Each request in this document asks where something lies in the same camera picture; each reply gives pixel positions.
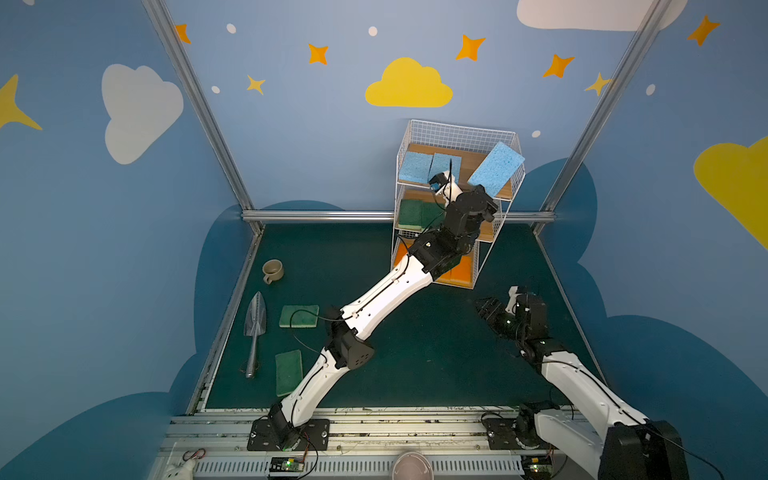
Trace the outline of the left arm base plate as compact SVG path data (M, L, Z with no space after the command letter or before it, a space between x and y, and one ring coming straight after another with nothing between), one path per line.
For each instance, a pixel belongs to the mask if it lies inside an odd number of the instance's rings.
M330 421L311 419L298 428L277 428L268 418L255 420L248 435L247 451L295 451L308 447L326 451L330 439Z

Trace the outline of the blue sponge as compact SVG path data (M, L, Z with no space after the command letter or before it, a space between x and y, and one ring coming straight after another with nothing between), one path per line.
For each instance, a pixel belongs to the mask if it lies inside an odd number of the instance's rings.
M496 197L504 185L524 165L525 158L504 142L498 142L488 153L467 183L482 186L485 192Z
M458 183L460 170L461 170L462 157L457 155L450 155L444 153L434 153L430 163L430 168L427 175L427 180L430 181L433 177L440 173L451 171L453 180Z
M407 151L400 165L398 180L408 183L428 183L428 174L433 156L420 152Z

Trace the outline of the white wire wooden shelf rack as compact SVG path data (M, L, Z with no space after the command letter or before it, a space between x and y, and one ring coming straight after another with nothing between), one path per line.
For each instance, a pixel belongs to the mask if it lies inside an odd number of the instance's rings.
M412 119L396 157L390 264L472 289L526 175L518 134Z

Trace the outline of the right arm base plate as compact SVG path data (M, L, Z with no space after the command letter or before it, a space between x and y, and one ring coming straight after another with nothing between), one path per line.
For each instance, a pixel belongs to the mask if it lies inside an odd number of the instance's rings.
M541 446L542 440L535 431L532 417L483 415L480 421L491 450L534 450Z

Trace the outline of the orange sponge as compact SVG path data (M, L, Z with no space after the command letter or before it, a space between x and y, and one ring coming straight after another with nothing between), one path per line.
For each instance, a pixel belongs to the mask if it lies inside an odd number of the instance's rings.
M393 267L396 267L401 260L408 254L408 248L411 246L412 242L408 239L398 239L396 243L396 250L395 250L395 256L393 260Z
M451 270L440 276L439 284L471 288L474 283L474 260L470 255L463 256L460 262Z

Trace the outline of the green sponge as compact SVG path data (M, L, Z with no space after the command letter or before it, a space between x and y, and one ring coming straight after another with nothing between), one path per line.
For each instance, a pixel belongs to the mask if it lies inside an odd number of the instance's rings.
M318 315L318 305L285 305L281 310L278 325L284 329L315 328Z
M291 394L304 378L302 352L292 350L275 356L276 395Z
M422 230L428 230L437 225L445 215L445 208L435 203L423 203L421 209L421 227Z

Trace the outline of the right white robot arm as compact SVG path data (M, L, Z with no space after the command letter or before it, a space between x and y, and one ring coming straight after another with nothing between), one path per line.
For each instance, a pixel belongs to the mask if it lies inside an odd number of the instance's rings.
M529 402L515 419L485 421L491 447L553 447L595 479L686 479L686 451L678 431L631 407L549 334L547 306L538 295L513 286L509 299L475 303L478 315L520 357L567 399Z

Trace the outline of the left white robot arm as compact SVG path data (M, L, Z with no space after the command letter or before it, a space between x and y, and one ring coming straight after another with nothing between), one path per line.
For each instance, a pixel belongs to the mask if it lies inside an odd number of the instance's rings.
M482 224L492 222L498 211L481 185L465 190L446 185L440 191L450 195L442 223L419 234L390 273L335 313L315 364L288 396L271 406L268 420L281 449L298 442L303 425L336 382L373 357L368 338L378 325L410 296L456 267L472 250Z

